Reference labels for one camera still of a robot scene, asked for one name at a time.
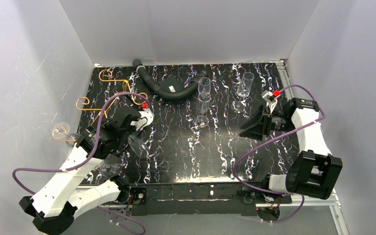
cable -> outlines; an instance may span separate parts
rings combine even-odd
[[[279,197],[279,199],[278,199],[278,205],[275,208],[273,208],[273,209],[279,208],[279,206],[280,206],[280,200],[281,200],[281,198]]]
[[[275,204],[275,200],[273,200],[272,204],[268,207],[258,207],[256,208],[256,210],[258,211],[259,209],[264,209],[264,208],[269,208],[269,209],[272,209],[273,205]]]
[[[130,204],[132,204],[132,200],[133,200],[133,195],[130,197],[130,201],[127,204],[127,206],[124,208],[124,210],[126,210],[130,206]]]
[[[124,201],[124,202],[120,202],[120,201],[118,201],[118,202],[119,202],[119,204],[125,204],[126,202],[129,201],[129,199],[130,199],[130,193],[129,193],[129,196],[127,197],[126,201]]]
[[[287,86],[287,87],[281,89],[279,92],[280,92],[280,93],[283,93],[284,90],[289,89],[289,88],[291,88],[291,87],[299,87],[299,88],[301,88],[302,90],[304,90],[304,91],[305,91],[305,92],[306,92],[306,93],[312,98],[312,100],[316,101],[315,97],[312,95],[312,93],[310,93],[310,91],[308,91],[305,87],[303,87],[303,86],[301,86],[301,85],[297,85],[297,84],[289,85],[289,86]],[[321,108],[321,105],[318,104],[318,107],[319,107],[319,111],[320,111],[321,114],[322,114],[322,117],[320,117],[320,118],[316,119],[315,121],[312,121],[312,122],[310,122],[310,123],[308,123],[308,124],[306,124],[306,125],[303,125],[303,126],[301,126],[301,127],[298,127],[298,128],[296,128],[296,129],[294,129],[294,130],[292,130],[292,131],[289,131],[289,132],[286,132],[286,133],[284,133],[284,134],[282,134],[282,135],[280,135],[280,136],[277,136],[277,137],[275,137],[275,138],[273,138],[273,139],[271,139],[271,140],[269,140],[269,141],[266,141],[266,142],[260,144],[259,146],[255,147],[255,148],[253,148],[252,150],[250,150],[249,152],[247,152],[243,157],[241,157],[241,158],[240,158],[240,159],[234,164],[234,166],[233,166],[233,176],[234,176],[238,181],[240,181],[242,184],[244,184],[244,185],[246,185],[246,186],[248,186],[248,187],[250,187],[250,188],[252,188],[252,189],[259,190],[259,191],[266,192],[266,193],[272,193],[272,194],[277,194],[277,195],[283,195],[283,193],[275,192],[275,191],[267,190],[267,189],[263,189],[263,188],[258,188],[258,187],[256,187],[256,186],[253,186],[253,185],[251,185],[251,184],[249,184],[249,183],[247,183],[247,182],[241,180],[241,179],[238,177],[237,173],[236,173],[236,169],[237,169],[238,165],[239,165],[239,164],[240,164],[245,158],[247,158],[247,157],[248,157],[249,155],[251,155],[252,153],[255,153],[258,149],[260,149],[260,148],[262,148],[262,147],[264,147],[264,146],[266,146],[266,145],[268,145],[268,144],[270,144],[270,143],[273,143],[273,142],[275,142],[275,141],[277,141],[277,140],[279,140],[279,139],[281,139],[281,138],[283,138],[283,137],[286,137],[286,136],[288,136],[288,135],[294,134],[294,133],[296,133],[296,132],[298,132],[298,131],[300,131],[300,130],[302,130],[302,129],[304,129],[304,128],[307,128],[308,126],[313,125],[313,124],[315,124],[315,123],[317,123],[317,122],[319,122],[319,121],[321,121],[321,120],[324,120],[325,117],[326,117],[326,115],[325,115],[323,109]],[[296,211],[294,211],[291,215],[289,215],[289,216],[286,217],[285,219],[277,220],[276,223],[278,223],[278,222],[282,222],[282,221],[285,221],[285,220],[289,219],[290,217],[294,216],[294,215],[295,215],[295,214],[296,214],[296,213],[302,208],[304,201],[305,201],[305,198],[304,198],[304,196],[302,195],[302,203],[301,203],[301,205],[296,209]]]
[[[290,219],[292,216],[296,215],[296,213],[298,213],[298,212],[301,210],[302,206],[303,206],[304,203],[305,203],[305,197],[304,197],[303,195],[301,195],[301,196],[302,196],[302,202],[301,202],[301,204],[299,205],[299,207],[298,207],[298,208],[297,208],[292,214],[286,216],[286,217],[283,218],[283,219],[279,219],[279,220],[276,220],[276,221],[272,221],[272,223],[280,223],[280,222],[283,222],[283,221],[285,221],[285,220],[288,220],[288,219]]]
[[[99,209],[101,209],[101,210],[103,210],[103,211],[105,211],[105,212],[109,212],[109,213],[115,214],[115,215],[117,215],[117,216],[123,217],[123,218],[125,218],[125,219],[128,219],[128,220],[130,220],[130,221],[133,221],[133,222],[137,223],[137,224],[143,229],[143,232],[142,232],[142,233],[138,233],[138,232],[136,232],[135,230],[131,229],[129,226],[127,226],[127,225],[125,225],[125,224],[122,224],[122,223],[118,222],[117,220],[113,220],[113,219],[111,220],[111,221],[113,221],[114,223],[116,223],[117,225],[120,225],[120,226],[124,227],[125,229],[127,229],[127,230],[130,231],[131,233],[133,233],[133,234],[135,234],[135,235],[143,235],[143,234],[146,233],[146,228],[145,228],[145,226],[144,226],[140,221],[135,220],[135,219],[133,219],[133,218],[131,218],[131,217],[125,216],[125,215],[123,215],[123,214],[121,214],[121,213],[119,213],[119,212],[111,211],[111,210],[109,210],[109,209],[107,209],[107,208],[104,208],[104,207],[101,207],[101,206],[97,206],[97,208],[99,208]]]
[[[109,105],[109,103],[111,103],[112,101],[114,101],[117,97],[119,96],[122,96],[122,95],[134,95],[134,96],[137,96],[141,99],[143,99],[147,104],[148,104],[148,107],[150,106],[149,104],[149,101],[146,99],[146,97],[144,97],[143,95],[140,95],[140,94],[137,94],[137,93],[133,93],[133,92],[120,92],[120,93],[116,93],[114,94],[113,96],[111,96],[103,105],[103,107],[101,108],[100,110],[100,113],[104,113],[104,111],[107,109],[107,106]],[[103,116],[100,116],[100,118],[98,119],[98,122],[97,122],[97,128],[96,128],[96,134],[95,134],[95,141],[94,141],[94,146],[93,146],[93,149],[92,151],[89,153],[88,157],[86,160],[84,160],[82,163],[76,165],[76,166],[73,166],[73,167],[70,167],[70,168],[67,168],[66,171],[70,171],[70,170],[75,170],[75,169],[78,169],[80,167],[82,167],[84,164],[86,164],[87,162],[90,161],[90,159],[93,157],[93,155],[95,154],[96,150],[97,150],[97,146],[98,146],[98,142],[99,142],[99,135],[100,135],[100,128],[101,128],[101,121],[103,119]],[[60,172],[63,172],[63,170],[61,169],[38,169],[38,168],[27,168],[27,167],[21,167],[21,168],[16,168],[13,172],[12,172],[12,178],[14,178],[15,182],[17,182],[17,184],[19,186],[21,186],[25,191],[31,193],[31,194],[35,194],[34,191],[30,190],[29,188],[27,188],[23,183],[21,183],[21,181],[17,178],[17,175],[16,173],[18,171],[30,171],[30,172],[49,172],[49,173],[60,173]],[[116,213],[114,211],[111,211],[109,209],[105,209],[103,207],[100,207],[100,206],[97,206],[97,208],[99,209],[102,209],[104,211],[107,211],[107,212],[111,212],[113,214],[116,214],[116,215],[119,215],[121,217],[124,217],[126,219],[129,219],[135,223],[137,223],[138,225],[140,225],[142,228],[143,228],[143,233],[138,233],[136,231],[134,231],[133,229],[129,228],[128,226],[124,225],[124,224],[120,224],[117,222],[117,224],[119,224],[120,226],[124,227],[125,229],[127,229],[128,231],[132,232],[133,234],[135,235],[143,235],[145,234],[146,232],[146,228],[145,226],[140,222],[140,221],[137,221],[133,218],[130,218],[128,216],[125,216],[125,215],[122,215],[120,213]]]
[[[147,117],[142,117],[141,119],[145,119],[146,122],[145,122],[145,124],[144,124],[143,126],[141,126],[141,127],[139,128],[139,130],[141,130],[142,128],[144,128],[145,125],[148,123],[148,118],[147,118]]]

black bracket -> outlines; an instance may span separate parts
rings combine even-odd
[[[261,191],[250,189],[249,187],[242,187],[241,190],[237,191],[237,195],[241,197],[241,200],[244,204],[261,204],[261,203],[268,203],[264,200],[265,196],[272,197],[275,201],[281,197],[277,194],[271,193],[262,193]],[[292,203],[292,197],[290,195],[282,197],[281,203]]]
[[[132,205],[144,205],[146,204],[146,188],[143,187],[131,187],[130,195],[132,196]]]
[[[63,210],[58,216],[45,218],[45,214],[37,212],[32,206],[33,199],[31,196],[23,197],[19,205],[23,211],[34,217],[32,223],[38,229],[48,235],[59,235],[67,230],[74,221],[74,213],[77,207],[73,207],[69,202],[66,202]]]

black table surface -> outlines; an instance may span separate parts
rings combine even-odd
[[[123,91],[122,82],[99,80],[99,73],[104,69],[107,68],[94,69],[87,92],[90,103],[84,108],[101,108],[109,97]],[[198,128],[195,125],[197,94],[178,104],[170,104],[152,93],[132,67],[108,69],[113,76],[104,76],[104,79],[127,79],[133,92],[148,94],[154,112],[153,123],[140,134],[149,147],[149,156],[140,159],[130,149],[118,155],[120,174],[127,177],[130,184],[235,182],[232,174],[234,163],[261,143],[240,138],[239,125],[263,103],[263,91],[283,87],[274,63],[146,66],[156,81],[175,77],[184,86],[202,70],[209,74],[212,104],[207,116],[210,122],[207,127]],[[255,78],[250,95],[244,100],[246,110],[238,114],[231,110],[231,104],[239,100],[235,92],[246,71],[252,72]],[[278,107],[285,102],[286,97],[282,95]],[[122,98],[108,111],[108,117],[119,112],[120,107],[132,105],[129,99]],[[84,131],[97,114],[98,111],[83,111],[78,131]],[[280,134],[274,132],[266,140]],[[296,135],[279,140],[244,160],[239,165],[238,174],[249,182],[259,182],[268,173],[285,174],[296,159],[298,148]],[[98,185],[104,180],[98,170],[93,170],[82,185]]]

floor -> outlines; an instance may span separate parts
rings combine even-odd
[[[154,112],[154,122],[146,127],[141,137],[149,147],[149,156],[141,160],[129,151],[118,154],[121,175],[128,177],[131,184],[205,183],[234,181],[232,166],[259,142],[239,138],[239,125],[244,123],[262,103],[261,93],[283,87],[274,63],[216,64],[216,65],[165,65],[147,66],[156,81],[175,77],[187,86],[189,81],[205,70],[212,81],[212,105],[207,113],[208,127],[195,127],[197,112],[195,97],[179,104],[163,102],[153,94],[134,72],[132,67],[95,68],[89,84],[84,108],[101,108],[105,100],[114,93],[122,92],[123,82],[103,82],[99,79],[127,79],[133,92],[145,92]],[[236,85],[242,74],[250,71],[255,75],[253,87],[245,99],[246,110],[237,114],[230,108],[234,100]],[[286,102],[282,96],[281,107]],[[128,99],[117,101],[108,111],[111,117],[120,107],[132,105]],[[79,132],[94,121],[98,111],[83,111]],[[273,133],[269,138],[281,133]],[[267,146],[251,155],[238,170],[239,176],[251,182],[261,181],[267,173],[286,173],[298,154],[296,135]],[[104,181],[98,170],[92,171],[83,185],[97,185]]]
[[[291,214],[295,207],[282,207],[281,218]],[[326,207],[303,207],[292,219],[270,226],[260,223],[258,217],[237,214],[161,214],[133,216],[146,227],[148,235],[337,235],[330,209]],[[64,235],[123,234],[131,233],[109,219],[114,215],[93,209],[78,217]],[[136,231],[140,227],[131,221],[123,221]]]

cable connector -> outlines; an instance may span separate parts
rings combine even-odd
[[[280,95],[280,92],[279,92],[278,90],[275,90],[275,91],[273,92],[273,95],[274,95],[275,97],[278,97],[278,96]]]

